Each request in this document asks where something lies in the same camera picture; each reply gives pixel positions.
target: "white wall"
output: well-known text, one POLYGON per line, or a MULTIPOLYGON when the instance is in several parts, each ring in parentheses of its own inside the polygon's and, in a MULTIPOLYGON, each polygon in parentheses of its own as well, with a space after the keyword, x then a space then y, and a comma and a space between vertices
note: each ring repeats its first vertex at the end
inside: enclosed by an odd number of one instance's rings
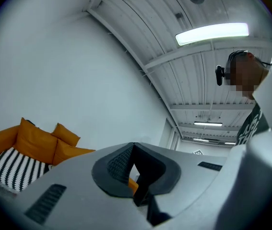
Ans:
POLYGON ((204 155, 208 156, 227 157, 231 148, 209 146, 193 142, 180 141, 176 151, 193 153, 194 151, 197 150, 201 150, 204 155))
POLYGON ((51 1, 0 16, 0 130, 24 117, 48 132, 62 123, 82 148, 158 145, 168 113, 134 61, 90 16, 68 16, 81 7, 55 19, 49 7, 59 17, 56 5, 68 1, 51 1))

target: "sofa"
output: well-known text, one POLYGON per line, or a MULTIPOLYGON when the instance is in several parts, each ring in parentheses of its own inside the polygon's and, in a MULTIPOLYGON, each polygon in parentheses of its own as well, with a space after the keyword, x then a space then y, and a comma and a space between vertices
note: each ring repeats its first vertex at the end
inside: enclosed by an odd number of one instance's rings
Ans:
MULTIPOLYGON (((62 124, 48 133, 22 118, 0 131, 0 184, 17 194, 54 165, 95 151, 76 147, 79 139, 62 124)), ((129 187, 135 193, 138 185, 130 178, 129 187)))

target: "striped pillow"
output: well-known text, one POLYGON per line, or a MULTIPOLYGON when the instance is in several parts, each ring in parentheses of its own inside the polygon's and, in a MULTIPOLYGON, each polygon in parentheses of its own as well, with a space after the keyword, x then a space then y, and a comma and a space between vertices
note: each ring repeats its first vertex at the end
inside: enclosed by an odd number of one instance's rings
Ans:
POLYGON ((0 182, 18 192, 47 171, 47 164, 29 158, 14 148, 0 154, 0 182))

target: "fluorescent light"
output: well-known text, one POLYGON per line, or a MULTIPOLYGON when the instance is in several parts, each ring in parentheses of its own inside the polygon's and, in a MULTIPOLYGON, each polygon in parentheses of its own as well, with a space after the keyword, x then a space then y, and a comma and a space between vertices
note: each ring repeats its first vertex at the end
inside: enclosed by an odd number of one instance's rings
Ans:
POLYGON ((222 126, 222 123, 194 122, 195 125, 222 126))
POLYGON ((193 140, 209 142, 209 140, 196 139, 196 138, 193 138, 193 140))
POLYGON ((208 25, 177 34, 175 38, 178 45, 183 46, 202 40, 231 36, 249 36, 248 25, 246 23, 208 25))

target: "black slot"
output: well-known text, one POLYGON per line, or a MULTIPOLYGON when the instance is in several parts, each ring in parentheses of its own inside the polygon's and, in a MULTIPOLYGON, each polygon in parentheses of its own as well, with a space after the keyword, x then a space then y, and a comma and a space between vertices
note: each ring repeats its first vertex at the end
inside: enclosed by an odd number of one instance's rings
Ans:
POLYGON ((66 186, 59 184, 51 185, 25 212, 25 215, 31 220, 43 225, 66 188, 66 186))
POLYGON ((207 169, 211 169, 214 171, 220 171, 222 168, 222 165, 218 165, 218 164, 213 164, 213 163, 207 163, 207 162, 201 162, 198 164, 198 166, 207 168, 207 169))

